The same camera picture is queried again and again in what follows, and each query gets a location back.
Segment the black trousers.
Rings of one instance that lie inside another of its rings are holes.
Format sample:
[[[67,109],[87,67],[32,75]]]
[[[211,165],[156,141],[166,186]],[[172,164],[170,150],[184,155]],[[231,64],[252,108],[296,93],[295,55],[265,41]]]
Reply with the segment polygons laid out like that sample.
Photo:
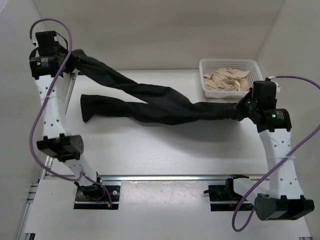
[[[126,102],[118,98],[83,94],[80,107],[83,122],[94,116],[132,118],[143,123],[180,125],[198,120],[235,120],[248,117],[235,103],[196,102],[167,86],[137,83],[105,63],[87,56],[81,49],[72,51],[79,58],[76,68],[97,84],[117,90],[139,99]]]

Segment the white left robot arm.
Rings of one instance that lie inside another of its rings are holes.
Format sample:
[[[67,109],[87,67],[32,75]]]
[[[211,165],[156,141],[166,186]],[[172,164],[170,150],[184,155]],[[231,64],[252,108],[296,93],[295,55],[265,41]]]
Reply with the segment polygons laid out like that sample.
[[[79,188],[88,188],[93,200],[105,194],[99,174],[84,157],[84,141],[73,134],[67,121],[67,109],[78,71],[69,67],[73,59],[68,51],[33,50],[29,56],[32,77],[38,88],[40,110],[31,127],[29,148],[37,164],[52,175],[74,182]],[[67,166],[73,177],[51,170],[37,156],[36,149]]]

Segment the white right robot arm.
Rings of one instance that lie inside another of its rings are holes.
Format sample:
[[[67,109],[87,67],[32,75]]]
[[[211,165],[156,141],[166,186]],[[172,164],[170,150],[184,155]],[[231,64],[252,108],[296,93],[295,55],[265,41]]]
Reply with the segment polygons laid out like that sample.
[[[297,220],[315,209],[304,196],[291,150],[291,121],[287,110],[276,107],[274,93],[249,92],[235,106],[244,110],[257,127],[268,172],[257,182],[241,177],[225,186],[230,200],[249,201],[261,221]]]

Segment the beige trousers in basket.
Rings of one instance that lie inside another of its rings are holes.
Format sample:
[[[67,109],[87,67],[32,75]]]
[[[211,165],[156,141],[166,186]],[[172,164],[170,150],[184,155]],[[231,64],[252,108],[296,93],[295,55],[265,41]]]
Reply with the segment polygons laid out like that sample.
[[[204,86],[212,91],[248,91],[250,71],[220,68],[203,75]]]

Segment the white plastic basket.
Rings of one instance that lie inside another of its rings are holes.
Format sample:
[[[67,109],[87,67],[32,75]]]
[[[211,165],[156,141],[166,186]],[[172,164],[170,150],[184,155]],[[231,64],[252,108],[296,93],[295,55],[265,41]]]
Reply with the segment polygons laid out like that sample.
[[[263,77],[256,61],[204,58],[199,61],[200,83],[208,99],[241,99]]]

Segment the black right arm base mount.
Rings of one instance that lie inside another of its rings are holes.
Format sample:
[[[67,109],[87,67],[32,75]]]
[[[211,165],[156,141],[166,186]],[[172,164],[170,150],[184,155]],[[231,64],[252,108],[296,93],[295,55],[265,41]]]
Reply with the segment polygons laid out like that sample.
[[[234,191],[235,179],[248,179],[242,174],[230,175],[223,182],[208,185],[203,193],[209,196],[211,212],[233,212],[242,196]]]

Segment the aluminium front frame rail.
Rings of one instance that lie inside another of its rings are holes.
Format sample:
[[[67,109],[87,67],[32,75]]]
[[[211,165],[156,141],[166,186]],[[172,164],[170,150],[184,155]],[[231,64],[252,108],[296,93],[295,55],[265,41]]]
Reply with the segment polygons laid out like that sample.
[[[203,175],[101,175],[103,181],[213,181],[225,180],[230,174],[203,174]]]

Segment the aluminium frame rail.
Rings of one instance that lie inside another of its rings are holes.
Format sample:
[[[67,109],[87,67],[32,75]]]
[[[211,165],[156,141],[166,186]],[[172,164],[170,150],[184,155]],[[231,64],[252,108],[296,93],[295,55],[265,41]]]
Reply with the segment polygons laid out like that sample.
[[[71,99],[72,91],[75,85],[75,80],[77,77],[77,73],[71,73],[69,75],[65,75],[65,80],[62,80],[62,77],[58,78],[57,83],[55,86],[58,86],[59,89],[59,97],[62,99],[62,102],[64,104],[64,111],[65,114],[67,113],[69,102]],[[26,224],[29,219],[29,215],[32,209],[32,204],[37,192],[38,183],[40,180],[44,180],[47,175],[52,176],[50,172],[48,172],[46,169],[41,169],[39,178],[35,183],[31,184],[31,187],[29,188],[29,193],[27,195],[26,199],[26,205],[24,209],[24,213],[22,216],[22,220],[20,222],[20,226],[17,232],[16,240],[33,240],[35,238],[35,233],[25,233]]]
[[[311,145],[312,144],[309,142],[304,143],[286,160],[286,162],[292,163],[294,166],[296,176],[292,182],[297,182],[302,195],[306,199],[313,199],[312,189],[309,186],[310,179],[308,175],[311,172],[311,168],[309,167],[309,164],[312,162],[312,154],[309,152]]]
[[[225,180],[230,174],[203,174],[203,175],[101,175],[103,181],[213,181]]]

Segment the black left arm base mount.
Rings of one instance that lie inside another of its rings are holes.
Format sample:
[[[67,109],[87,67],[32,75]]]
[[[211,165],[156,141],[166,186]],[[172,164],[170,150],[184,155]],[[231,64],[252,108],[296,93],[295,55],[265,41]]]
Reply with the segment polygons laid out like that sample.
[[[77,186],[73,208],[75,210],[118,210],[121,186],[105,185],[108,190],[101,186],[92,184],[88,186]]]

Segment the aluminium right frame rail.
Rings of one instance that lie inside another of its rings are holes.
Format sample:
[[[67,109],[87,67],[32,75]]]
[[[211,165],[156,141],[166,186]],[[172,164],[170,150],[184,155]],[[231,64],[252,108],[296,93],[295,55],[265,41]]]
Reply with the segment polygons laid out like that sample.
[[[309,142],[304,143],[286,160],[286,162],[292,163],[294,166],[296,176],[292,182],[297,182],[302,195],[306,199],[313,199],[312,189],[309,186],[310,179],[308,175],[311,172],[311,168],[309,167],[309,164],[312,162],[312,154],[309,152],[311,145],[312,144]]]

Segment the aluminium left frame rail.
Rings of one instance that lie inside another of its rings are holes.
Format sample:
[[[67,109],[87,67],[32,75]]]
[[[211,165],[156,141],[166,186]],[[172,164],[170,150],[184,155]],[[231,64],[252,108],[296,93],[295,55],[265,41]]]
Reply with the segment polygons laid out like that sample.
[[[58,86],[59,89],[59,97],[62,99],[62,102],[64,104],[64,111],[65,114],[67,113],[69,102],[71,99],[72,91],[75,85],[75,80],[77,77],[77,73],[71,73],[69,75],[65,75],[65,80],[62,80],[62,77],[58,78],[57,83],[55,86]],[[46,169],[41,169],[39,178],[35,183],[31,184],[31,187],[29,188],[29,193],[27,195],[26,199],[26,205],[24,209],[24,213],[22,216],[22,220],[20,222],[20,226],[17,232],[16,240],[33,240],[35,238],[35,233],[25,233],[26,224],[29,219],[29,215],[32,209],[32,204],[37,192],[38,183],[40,180],[44,180],[47,175],[52,176],[50,172],[48,172]]]

